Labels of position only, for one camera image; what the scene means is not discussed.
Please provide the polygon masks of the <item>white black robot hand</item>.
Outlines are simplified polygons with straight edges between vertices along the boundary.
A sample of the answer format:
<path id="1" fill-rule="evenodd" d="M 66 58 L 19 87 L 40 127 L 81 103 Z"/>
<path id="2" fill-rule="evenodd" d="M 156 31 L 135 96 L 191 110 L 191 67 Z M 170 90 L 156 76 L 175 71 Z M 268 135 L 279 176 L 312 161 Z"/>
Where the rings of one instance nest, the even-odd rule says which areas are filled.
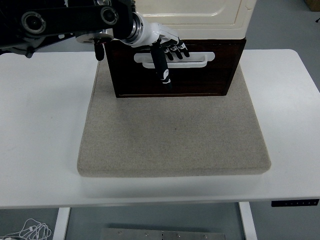
<path id="1" fill-rule="evenodd" d="M 133 14 L 131 34 L 121 42 L 132 48 L 150 51 L 157 77 L 168 90 L 172 89 L 172 83 L 167 59 L 172 61 L 173 53 L 180 60 L 190 56 L 175 30 L 157 22 L 149 23 L 139 13 Z"/>

